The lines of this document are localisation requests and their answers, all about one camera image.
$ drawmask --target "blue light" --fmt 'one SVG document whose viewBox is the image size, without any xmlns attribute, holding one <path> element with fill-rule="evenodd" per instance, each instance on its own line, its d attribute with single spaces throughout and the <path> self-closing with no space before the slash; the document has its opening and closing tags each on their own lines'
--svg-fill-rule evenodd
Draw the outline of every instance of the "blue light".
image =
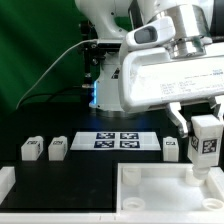
<svg viewBox="0 0 224 224">
<path fill-rule="evenodd" d="M 93 104 L 96 105 L 96 81 L 94 82 Z"/>
</svg>

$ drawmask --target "white cube with marker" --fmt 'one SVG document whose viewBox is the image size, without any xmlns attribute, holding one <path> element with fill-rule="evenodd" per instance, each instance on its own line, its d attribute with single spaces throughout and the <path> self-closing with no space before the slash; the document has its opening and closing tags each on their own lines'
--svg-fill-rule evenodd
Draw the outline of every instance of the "white cube with marker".
<svg viewBox="0 0 224 224">
<path fill-rule="evenodd" d="M 67 138 L 61 136 L 59 138 L 53 138 L 51 144 L 48 147 L 48 155 L 50 161 L 63 161 L 68 150 Z"/>
<path fill-rule="evenodd" d="M 43 152 L 43 138 L 41 136 L 28 138 L 21 147 L 23 161 L 36 161 Z"/>
</svg>

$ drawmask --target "white cable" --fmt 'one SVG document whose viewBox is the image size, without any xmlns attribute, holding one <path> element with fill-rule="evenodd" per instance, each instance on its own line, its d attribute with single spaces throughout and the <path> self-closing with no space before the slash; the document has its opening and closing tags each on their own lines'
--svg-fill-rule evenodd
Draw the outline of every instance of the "white cable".
<svg viewBox="0 0 224 224">
<path fill-rule="evenodd" d="M 70 47 L 68 50 L 66 50 L 45 72 L 44 74 L 37 80 L 37 82 L 22 96 L 22 98 L 19 100 L 19 102 L 17 103 L 16 109 L 19 108 L 19 105 L 21 103 L 21 101 L 40 83 L 40 81 L 51 71 L 51 69 L 66 55 L 68 54 L 70 51 L 72 51 L 73 49 L 77 48 L 79 45 L 84 44 L 84 43 L 92 43 L 92 42 L 96 42 L 97 39 L 94 40 L 85 40 L 82 41 L 72 47 Z"/>
</svg>

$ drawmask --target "metal bracket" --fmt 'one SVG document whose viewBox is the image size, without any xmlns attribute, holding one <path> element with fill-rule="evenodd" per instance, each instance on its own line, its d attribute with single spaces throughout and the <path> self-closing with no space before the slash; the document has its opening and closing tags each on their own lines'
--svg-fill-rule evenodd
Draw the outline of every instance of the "metal bracket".
<svg viewBox="0 0 224 224">
<path fill-rule="evenodd" d="M 208 101 L 211 109 L 215 109 L 214 116 L 224 125 L 224 95 L 211 97 Z"/>
<path fill-rule="evenodd" d="M 169 103 L 166 106 L 166 113 L 170 120 L 178 127 L 181 138 L 188 137 L 187 121 L 180 114 L 181 105 L 179 102 Z"/>
</svg>

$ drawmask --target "green wall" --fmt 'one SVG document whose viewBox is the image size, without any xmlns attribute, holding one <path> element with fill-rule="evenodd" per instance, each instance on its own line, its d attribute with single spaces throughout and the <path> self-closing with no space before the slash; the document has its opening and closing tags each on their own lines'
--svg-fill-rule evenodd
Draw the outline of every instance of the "green wall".
<svg viewBox="0 0 224 224">
<path fill-rule="evenodd" d="M 58 56 L 81 41 L 82 19 L 74 0 L 0 1 L 0 120 L 15 110 Z M 82 80 L 82 56 L 73 51 L 32 94 L 55 92 Z"/>
</svg>

